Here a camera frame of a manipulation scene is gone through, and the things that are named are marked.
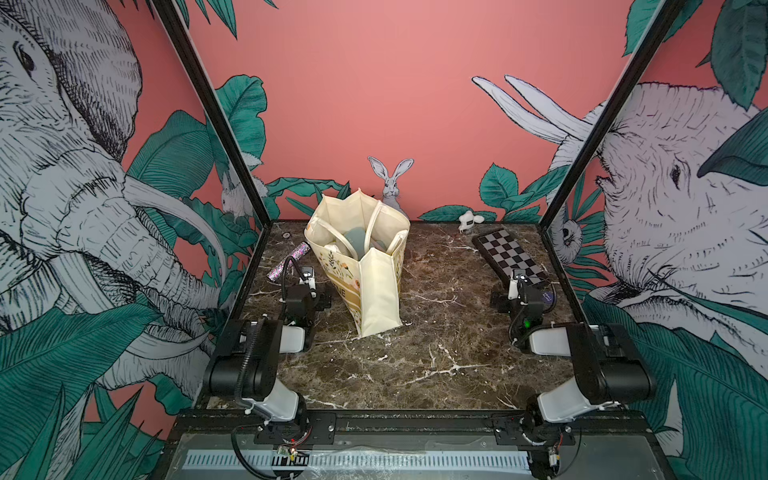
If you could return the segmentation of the cream floral canvas tote bag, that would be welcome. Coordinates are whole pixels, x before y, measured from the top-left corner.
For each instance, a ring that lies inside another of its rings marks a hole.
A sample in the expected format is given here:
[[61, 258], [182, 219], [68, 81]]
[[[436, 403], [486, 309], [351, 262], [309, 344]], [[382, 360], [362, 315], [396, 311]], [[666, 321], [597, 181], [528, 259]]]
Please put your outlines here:
[[399, 210], [358, 190], [325, 196], [304, 230], [305, 239], [368, 337], [402, 326], [400, 279], [410, 221]]

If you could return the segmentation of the purple glitter microphone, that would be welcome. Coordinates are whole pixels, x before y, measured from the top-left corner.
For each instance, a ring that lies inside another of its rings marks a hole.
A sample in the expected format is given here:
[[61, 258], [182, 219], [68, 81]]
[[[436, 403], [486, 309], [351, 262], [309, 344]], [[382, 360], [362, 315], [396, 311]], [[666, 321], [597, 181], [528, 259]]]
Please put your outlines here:
[[308, 254], [310, 246], [308, 243], [300, 242], [283, 260], [276, 264], [267, 274], [267, 279], [272, 283], [277, 283], [283, 275], [286, 266], [292, 268], [291, 262], [298, 262], [302, 257]]

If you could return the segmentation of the black front mounting rail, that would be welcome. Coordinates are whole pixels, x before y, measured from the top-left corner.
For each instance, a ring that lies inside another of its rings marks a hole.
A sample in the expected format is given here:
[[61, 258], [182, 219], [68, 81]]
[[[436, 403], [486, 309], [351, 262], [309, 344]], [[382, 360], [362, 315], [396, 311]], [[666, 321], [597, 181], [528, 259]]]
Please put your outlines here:
[[239, 410], [189, 410], [177, 418], [168, 440], [184, 434], [228, 435], [233, 429], [257, 444], [329, 445], [343, 435], [489, 435], [499, 445], [573, 445], [588, 435], [649, 435], [636, 411], [594, 411], [567, 423], [537, 423], [522, 410], [327, 410], [310, 409], [287, 422], [266, 421]]

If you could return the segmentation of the small white toy figure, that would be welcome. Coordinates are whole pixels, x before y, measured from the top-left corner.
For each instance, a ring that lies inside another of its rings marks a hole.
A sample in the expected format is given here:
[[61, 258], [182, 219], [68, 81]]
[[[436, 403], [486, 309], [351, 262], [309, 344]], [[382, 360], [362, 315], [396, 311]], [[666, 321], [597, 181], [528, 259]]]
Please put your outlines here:
[[464, 234], [470, 232], [475, 225], [485, 222], [485, 218], [472, 210], [467, 210], [459, 216], [459, 232]]

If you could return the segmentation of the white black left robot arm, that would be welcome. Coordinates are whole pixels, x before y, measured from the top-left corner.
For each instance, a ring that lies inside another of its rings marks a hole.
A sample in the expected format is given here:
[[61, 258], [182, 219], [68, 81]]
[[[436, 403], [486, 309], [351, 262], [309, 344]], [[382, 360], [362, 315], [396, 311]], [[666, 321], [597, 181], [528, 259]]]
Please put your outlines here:
[[233, 401], [264, 421], [305, 428], [306, 402], [278, 379], [278, 366], [282, 355], [310, 350], [317, 314], [331, 304], [328, 288], [293, 285], [284, 292], [279, 316], [264, 314], [227, 328], [206, 368], [203, 392]]

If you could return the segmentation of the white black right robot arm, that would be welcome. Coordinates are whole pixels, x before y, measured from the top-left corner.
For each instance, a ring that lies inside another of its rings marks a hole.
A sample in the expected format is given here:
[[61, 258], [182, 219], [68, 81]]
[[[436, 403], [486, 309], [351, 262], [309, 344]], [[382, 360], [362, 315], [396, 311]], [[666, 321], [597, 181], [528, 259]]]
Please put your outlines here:
[[645, 360], [619, 324], [549, 323], [544, 292], [518, 276], [506, 291], [491, 293], [490, 305], [510, 318], [510, 343], [524, 353], [570, 360], [573, 375], [533, 397], [525, 419], [538, 427], [569, 423], [597, 410], [649, 400], [656, 393]]

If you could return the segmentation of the black white chessboard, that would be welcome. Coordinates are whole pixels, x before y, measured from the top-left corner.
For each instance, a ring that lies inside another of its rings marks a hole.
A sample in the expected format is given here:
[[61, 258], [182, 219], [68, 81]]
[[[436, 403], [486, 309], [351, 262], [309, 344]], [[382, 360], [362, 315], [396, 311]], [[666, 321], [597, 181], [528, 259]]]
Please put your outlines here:
[[475, 235], [472, 244], [499, 277], [504, 288], [509, 287], [516, 271], [521, 271], [533, 286], [547, 287], [551, 284], [544, 268], [506, 229], [499, 228]]

